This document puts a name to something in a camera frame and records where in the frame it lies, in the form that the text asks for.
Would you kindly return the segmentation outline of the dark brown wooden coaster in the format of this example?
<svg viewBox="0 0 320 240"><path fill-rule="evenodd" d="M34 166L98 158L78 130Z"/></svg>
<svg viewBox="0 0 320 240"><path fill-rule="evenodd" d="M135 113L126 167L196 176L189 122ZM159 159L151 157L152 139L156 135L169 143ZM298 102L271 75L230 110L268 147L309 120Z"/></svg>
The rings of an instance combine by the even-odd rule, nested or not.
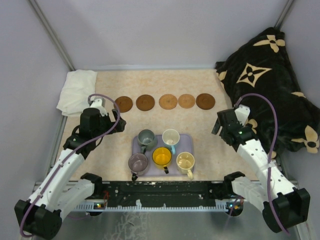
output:
<svg viewBox="0 0 320 240"><path fill-rule="evenodd" d="M216 100L208 93L201 93L196 98L196 104L202 110L210 110L215 106Z"/></svg>

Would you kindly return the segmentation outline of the woven rattan coaster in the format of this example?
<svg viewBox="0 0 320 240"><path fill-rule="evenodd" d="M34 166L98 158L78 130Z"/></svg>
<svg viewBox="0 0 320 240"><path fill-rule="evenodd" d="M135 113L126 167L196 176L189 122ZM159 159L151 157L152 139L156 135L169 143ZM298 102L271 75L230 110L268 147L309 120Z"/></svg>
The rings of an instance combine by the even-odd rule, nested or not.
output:
<svg viewBox="0 0 320 240"><path fill-rule="evenodd" d="M182 94L178 98L178 104L180 107L184 109L190 109L192 108L196 103L196 99L191 94Z"/></svg>
<svg viewBox="0 0 320 240"><path fill-rule="evenodd" d="M178 104L178 99L173 94L164 94L158 101L161 108L165 110L172 110Z"/></svg>

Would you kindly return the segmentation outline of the yellow mug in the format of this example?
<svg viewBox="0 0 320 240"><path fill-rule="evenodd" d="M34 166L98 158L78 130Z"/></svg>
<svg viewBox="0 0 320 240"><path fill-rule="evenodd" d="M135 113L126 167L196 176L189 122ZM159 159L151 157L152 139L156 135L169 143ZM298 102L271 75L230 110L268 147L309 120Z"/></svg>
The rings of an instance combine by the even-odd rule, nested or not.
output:
<svg viewBox="0 0 320 240"><path fill-rule="evenodd" d="M166 147L158 147L152 153L152 161L158 169L164 171L167 175L172 161L172 153Z"/></svg>

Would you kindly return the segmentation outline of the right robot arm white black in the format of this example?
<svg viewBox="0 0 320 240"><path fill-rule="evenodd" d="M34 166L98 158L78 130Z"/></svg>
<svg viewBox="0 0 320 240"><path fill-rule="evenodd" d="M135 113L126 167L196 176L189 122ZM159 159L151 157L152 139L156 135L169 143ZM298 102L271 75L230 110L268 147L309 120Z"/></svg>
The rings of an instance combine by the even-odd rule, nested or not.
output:
<svg viewBox="0 0 320 240"><path fill-rule="evenodd" d="M306 189L296 188L275 162L268 161L257 135L245 125L249 114L250 108L244 105L219 111L212 133L249 164L260 185L238 171L224 177L223 192L229 198L243 197L262 213L267 226L279 233L307 221L311 197Z"/></svg>

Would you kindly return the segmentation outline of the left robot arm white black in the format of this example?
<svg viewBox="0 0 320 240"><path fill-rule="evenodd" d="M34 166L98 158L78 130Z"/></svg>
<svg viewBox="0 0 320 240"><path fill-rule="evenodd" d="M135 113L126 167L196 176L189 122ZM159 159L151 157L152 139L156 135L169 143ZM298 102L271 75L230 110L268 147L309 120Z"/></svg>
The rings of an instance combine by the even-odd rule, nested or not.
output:
<svg viewBox="0 0 320 240"><path fill-rule="evenodd" d="M93 173L82 175L69 190L64 188L104 136L125 130L126 121L119 110L113 109L112 114L114 122L103 107L89 107L82 112L79 125L65 141L58 160L41 185L27 200L19 200L14 206L22 237L53 239L63 220L78 204L88 197L97 199L103 195L102 178Z"/></svg>

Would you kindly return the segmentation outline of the white folded cloth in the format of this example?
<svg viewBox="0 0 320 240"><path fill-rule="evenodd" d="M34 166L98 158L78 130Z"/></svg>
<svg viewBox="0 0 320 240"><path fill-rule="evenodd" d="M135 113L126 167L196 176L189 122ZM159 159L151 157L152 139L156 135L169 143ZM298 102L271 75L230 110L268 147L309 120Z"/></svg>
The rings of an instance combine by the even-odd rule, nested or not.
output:
<svg viewBox="0 0 320 240"><path fill-rule="evenodd" d="M89 107L88 96L96 92L97 75L96 71L80 69L67 73L56 107L63 116L79 116Z"/></svg>

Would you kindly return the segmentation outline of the lavender plastic tray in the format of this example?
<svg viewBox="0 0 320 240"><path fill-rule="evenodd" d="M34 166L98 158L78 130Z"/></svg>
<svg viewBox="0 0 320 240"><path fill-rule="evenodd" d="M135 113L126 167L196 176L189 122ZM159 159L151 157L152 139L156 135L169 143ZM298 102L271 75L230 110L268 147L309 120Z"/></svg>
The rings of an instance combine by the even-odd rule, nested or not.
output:
<svg viewBox="0 0 320 240"><path fill-rule="evenodd" d="M146 150L145 155L149 161L149 168L147 172L143 175L143 177L174 177L174 176L182 176L182 174L178 170L178 166L176 163L176 158L178 154L182 152L188 152L192 155L194 154L193 148L193 140L192 137L188 134L180 134L180 140L178 144L175 146L176 154L172 155L170 166L168 167L168 174L165 173L163 169L158 168L152 159L152 154L156 148L165 147L162 135L157 134L157 145L151 150Z"/></svg>

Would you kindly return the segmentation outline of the cream mug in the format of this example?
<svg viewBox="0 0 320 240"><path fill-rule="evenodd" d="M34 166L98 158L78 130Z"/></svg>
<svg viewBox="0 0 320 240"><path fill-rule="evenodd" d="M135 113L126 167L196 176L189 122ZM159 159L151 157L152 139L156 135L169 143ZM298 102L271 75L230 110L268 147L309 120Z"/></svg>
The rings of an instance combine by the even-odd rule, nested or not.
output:
<svg viewBox="0 0 320 240"><path fill-rule="evenodd" d="M180 174L188 176L191 181L194 179L195 157L190 152L181 152L176 157L176 164Z"/></svg>

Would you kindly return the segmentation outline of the grey green mug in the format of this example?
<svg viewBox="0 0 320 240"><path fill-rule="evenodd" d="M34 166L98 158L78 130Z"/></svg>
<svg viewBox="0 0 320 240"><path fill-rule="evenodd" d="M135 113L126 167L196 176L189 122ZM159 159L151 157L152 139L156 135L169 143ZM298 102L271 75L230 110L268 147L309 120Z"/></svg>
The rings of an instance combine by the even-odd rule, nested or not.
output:
<svg viewBox="0 0 320 240"><path fill-rule="evenodd" d="M153 131L144 129L138 134L137 142L140 146L140 153L145 154L146 151L152 150L158 144L158 139Z"/></svg>

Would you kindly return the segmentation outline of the white light-blue mug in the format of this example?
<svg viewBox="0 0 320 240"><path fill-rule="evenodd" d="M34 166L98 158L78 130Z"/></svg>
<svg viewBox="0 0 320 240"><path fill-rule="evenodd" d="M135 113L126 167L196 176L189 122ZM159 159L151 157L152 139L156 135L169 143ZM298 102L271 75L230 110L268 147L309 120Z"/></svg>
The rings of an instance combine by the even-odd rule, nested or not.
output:
<svg viewBox="0 0 320 240"><path fill-rule="evenodd" d="M162 141L171 153L175 155L176 146L180 141L180 134L175 129L167 129L162 134Z"/></svg>

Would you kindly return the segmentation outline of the purple mug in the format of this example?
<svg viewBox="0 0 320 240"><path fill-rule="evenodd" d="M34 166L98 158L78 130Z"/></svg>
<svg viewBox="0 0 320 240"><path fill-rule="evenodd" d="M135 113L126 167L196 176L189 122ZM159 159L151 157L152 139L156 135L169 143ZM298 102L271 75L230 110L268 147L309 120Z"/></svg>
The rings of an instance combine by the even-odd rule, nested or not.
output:
<svg viewBox="0 0 320 240"><path fill-rule="evenodd" d="M129 158L128 167L132 173L131 180L134 182L148 171L149 160L145 154L135 153Z"/></svg>

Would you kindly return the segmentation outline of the black floral blanket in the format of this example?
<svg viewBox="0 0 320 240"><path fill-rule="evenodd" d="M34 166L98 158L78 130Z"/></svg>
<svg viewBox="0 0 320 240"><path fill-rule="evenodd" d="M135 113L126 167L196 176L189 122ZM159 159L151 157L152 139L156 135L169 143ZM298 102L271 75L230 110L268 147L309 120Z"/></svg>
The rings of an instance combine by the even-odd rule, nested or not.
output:
<svg viewBox="0 0 320 240"><path fill-rule="evenodd" d="M249 123L266 151L277 126L273 155L302 148L318 153L320 109L299 86L284 32L265 29L214 68L233 105L245 97L241 104L250 108Z"/></svg>

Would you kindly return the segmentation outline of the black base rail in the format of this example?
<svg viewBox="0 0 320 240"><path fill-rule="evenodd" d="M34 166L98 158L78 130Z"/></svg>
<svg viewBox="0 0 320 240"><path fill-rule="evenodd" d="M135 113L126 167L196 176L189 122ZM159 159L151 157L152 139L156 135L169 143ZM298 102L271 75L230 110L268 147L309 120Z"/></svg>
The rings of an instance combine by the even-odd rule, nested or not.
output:
<svg viewBox="0 0 320 240"><path fill-rule="evenodd" d="M106 201L108 207L214 207L217 200L236 198L224 181L104 181L87 200Z"/></svg>

